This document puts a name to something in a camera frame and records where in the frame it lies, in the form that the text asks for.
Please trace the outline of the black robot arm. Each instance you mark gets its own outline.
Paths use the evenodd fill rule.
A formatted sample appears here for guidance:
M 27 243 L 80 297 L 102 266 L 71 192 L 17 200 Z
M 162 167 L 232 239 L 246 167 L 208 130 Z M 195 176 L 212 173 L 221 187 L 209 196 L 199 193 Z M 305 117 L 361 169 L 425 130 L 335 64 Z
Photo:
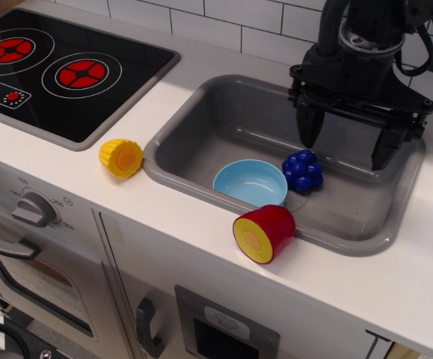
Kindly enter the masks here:
M 314 146 L 327 113 L 380 128 L 374 171 L 385 169 L 404 142 L 422 137 L 433 102 L 393 71 L 406 8 L 406 1 L 325 2 L 317 43 L 289 71 L 304 146 Z

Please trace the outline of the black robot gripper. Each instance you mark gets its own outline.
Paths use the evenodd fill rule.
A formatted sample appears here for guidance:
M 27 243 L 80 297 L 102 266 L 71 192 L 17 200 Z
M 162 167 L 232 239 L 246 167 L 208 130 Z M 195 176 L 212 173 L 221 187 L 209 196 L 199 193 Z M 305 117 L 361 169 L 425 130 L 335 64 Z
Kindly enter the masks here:
M 317 43 L 302 64 L 291 67 L 290 98 L 302 144 L 313 147 L 327 113 L 382 128 L 372 152 L 372 170 L 384 170 L 405 141 L 422 131 L 433 102 L 404 85 L 393 67 L 402 65 L 405 36 L 378 43 L 352 30 L 340 31 L 334 53 Z

